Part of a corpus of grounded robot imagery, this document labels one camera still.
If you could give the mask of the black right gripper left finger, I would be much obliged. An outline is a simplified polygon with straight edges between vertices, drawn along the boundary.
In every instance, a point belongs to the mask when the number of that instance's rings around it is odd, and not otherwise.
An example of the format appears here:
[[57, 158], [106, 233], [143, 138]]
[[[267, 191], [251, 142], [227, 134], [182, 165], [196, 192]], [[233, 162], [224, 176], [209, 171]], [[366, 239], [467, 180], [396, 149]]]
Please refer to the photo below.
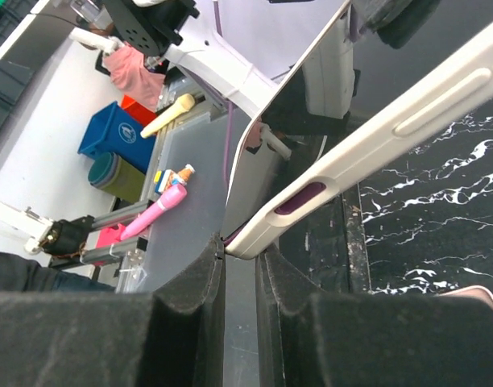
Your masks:
[[0, 386], [220, 386], [218, 236], [150, 293], [0, 293]]

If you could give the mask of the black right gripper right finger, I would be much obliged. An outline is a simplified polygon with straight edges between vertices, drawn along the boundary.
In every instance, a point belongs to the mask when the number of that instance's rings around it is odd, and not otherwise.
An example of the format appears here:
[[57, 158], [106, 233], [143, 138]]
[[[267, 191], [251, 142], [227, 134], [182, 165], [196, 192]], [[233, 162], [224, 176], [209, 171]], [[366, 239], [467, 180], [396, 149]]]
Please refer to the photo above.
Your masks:
[[493, 310], [473, 298], [320, 289], [276, 247], [255, 261], [263, 386], [493, 386]]

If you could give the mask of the phone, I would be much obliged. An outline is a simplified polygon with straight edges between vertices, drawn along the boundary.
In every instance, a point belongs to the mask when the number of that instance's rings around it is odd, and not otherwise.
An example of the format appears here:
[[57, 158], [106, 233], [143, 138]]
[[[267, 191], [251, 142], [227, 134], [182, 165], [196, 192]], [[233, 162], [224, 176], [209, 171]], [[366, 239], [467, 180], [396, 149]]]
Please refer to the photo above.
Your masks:
[[249, 260], [493, 97], [493, 1], [345, 1], [243, 134], [222, 241]]

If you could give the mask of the pink phone case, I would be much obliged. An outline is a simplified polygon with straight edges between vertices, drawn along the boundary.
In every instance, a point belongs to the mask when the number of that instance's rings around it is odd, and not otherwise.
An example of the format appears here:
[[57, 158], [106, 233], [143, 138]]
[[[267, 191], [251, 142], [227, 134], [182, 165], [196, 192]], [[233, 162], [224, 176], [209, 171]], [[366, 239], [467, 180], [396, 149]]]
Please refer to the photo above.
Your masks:
[[440, 297], [473, 298], [485, 303], [493, 310], [493, 293], [481, 285], [472, 285], [442, 293]]

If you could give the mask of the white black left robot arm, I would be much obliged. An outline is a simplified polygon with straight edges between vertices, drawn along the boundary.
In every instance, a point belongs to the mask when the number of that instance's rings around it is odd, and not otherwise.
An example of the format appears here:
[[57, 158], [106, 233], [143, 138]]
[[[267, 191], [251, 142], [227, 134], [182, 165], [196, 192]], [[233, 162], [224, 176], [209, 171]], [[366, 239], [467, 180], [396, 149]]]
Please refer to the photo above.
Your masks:
[[[276, 86], [198, 18], [191, 1], [108, 1], [121, 34], [256, 117]], [[202, 253], [151, 293], [0, 293], [0, 386], [219, 386], [225, 250]]]

